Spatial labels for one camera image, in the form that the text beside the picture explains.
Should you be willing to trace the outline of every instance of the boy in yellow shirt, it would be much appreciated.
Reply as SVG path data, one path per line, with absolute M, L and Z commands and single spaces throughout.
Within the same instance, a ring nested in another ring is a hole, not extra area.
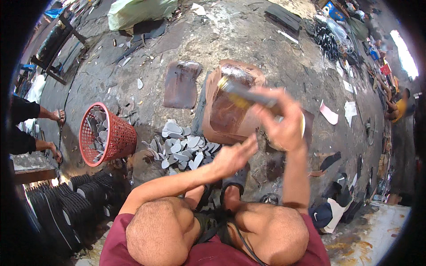
M 387 98 L 386 103 L 388 104 L 388 111 L 385 112 L 385 119 L 391 120 L 392 123 L 398 121 L 407 110 L 407 101 L 410 98 L 410 90 L 405 88 L 402 92 L 402 99 L 396 103 L 391 102 L 392 92 L 388 86 L 381 80 L 380 77 L 377 77 L 377 80 L 381 84 L 382 88 L 385 89 Z

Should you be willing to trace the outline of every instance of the hairy arm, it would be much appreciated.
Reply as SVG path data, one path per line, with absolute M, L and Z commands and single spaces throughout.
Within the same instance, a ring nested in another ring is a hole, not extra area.
M 260 105 L 254 106 L 269 139 L 275 146 L 287 151 L 282 204 L 307 214 L 311 188 L 306 169 L 307 147 L 302 139 L 300 126 L 302 120 L 300 105 L 282 89 L 258 88 L 257 91 L 266 97 L 276 98 L 283 115 L 282 122 L 278 123 L 268 109 Z
M 162 197 L 178 196 L 200 185 L 210 183 L 212 180 L 220 179 L 219 174 L 220 172 L 213 169 L 212 164 L 207 164 L 194 171 L 153 179 L 132 190 L 119 214 L 135 214 L 138 208 L 146 202 Z
M 213 162 L 196 170 L 171 176 L 163 176 L 148 181 L 133 189 L 124 202 L 120 212 L 135 214 L 138 208 L 147 202 L 162 197 L 174 197 L 198 186 L 214 183 L 235 174 L 257 152 L 257 139 L 253 134 L 242 144 L 222 147 Z
M 311 187 L 309 185 L 306 145 L 287 152 L 282 184 L 282 204 L 308 214 Z

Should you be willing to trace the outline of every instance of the mesh basket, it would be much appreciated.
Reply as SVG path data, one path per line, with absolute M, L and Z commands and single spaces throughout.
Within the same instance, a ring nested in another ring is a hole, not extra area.
M 93 159 L 99 154 L 96 149 L 89 147 L 95 139 L 95 135 L 90 129 L 86 117 L 95 117 L 91 112 L 94 106 L 98 106 L 102 111 L 106 113 L 106 119 L 108 120 L 108 138 L 106 141 L 105 151 L 103 156 L 98 162 L 93 162 Z M 100 165 L 102 162 L 128 156 L 135 152 L 136 148 L 136 131 L 126 121 L 119 118 L 115 114 L 108 111 L 103 103 L 94 103 L 83 116 L 80 125 L 80 133 L 78 136 L 81 156 L 87 165 L 95 167 Z

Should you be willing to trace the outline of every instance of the nike cap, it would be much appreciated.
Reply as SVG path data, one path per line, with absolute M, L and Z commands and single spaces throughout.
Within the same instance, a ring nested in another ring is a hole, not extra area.
M 333 212 L 331 211 L 331 206 L 328 202 L 322 203 L 317 207 L 310 208 L 309 215 L 312 218 L 312 223 L 317 229 L 324 228 L 333 219 Z

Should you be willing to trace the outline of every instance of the black pants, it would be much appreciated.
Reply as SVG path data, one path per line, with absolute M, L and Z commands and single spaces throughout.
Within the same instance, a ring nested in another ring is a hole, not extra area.
M 9 153 L 11 154 L 30 154 L 36 150 L 35 139 L 33 136 L 20 131 L 17 124 L 31 118 L 37 118 L 40 114 L 40 105 L 36 102 L 30 103 L 24 98 L 12 96 L 12 105 L 10 116 L 12 119 L 12 129 L 8 141 Z

